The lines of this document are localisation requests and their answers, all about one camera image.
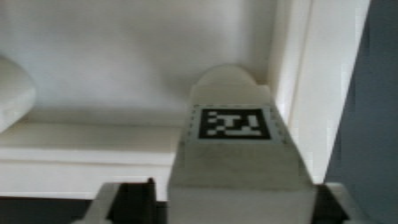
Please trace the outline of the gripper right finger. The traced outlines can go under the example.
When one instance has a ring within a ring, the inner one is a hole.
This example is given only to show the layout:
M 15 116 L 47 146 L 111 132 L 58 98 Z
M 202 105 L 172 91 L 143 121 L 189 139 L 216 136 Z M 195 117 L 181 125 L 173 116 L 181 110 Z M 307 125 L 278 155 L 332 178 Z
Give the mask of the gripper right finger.
M 374 224 L 340 183 L 316 186 L 316 202 L 310 224 Z

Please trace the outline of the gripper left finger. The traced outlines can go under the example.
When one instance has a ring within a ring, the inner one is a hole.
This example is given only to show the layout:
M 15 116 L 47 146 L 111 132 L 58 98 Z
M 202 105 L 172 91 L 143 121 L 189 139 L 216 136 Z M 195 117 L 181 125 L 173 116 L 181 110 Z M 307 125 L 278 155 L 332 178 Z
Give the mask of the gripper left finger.
M 83 217 L 70 224 L 166 224 L 166 202 L 156 200 L 156 182 L 104 183 Z

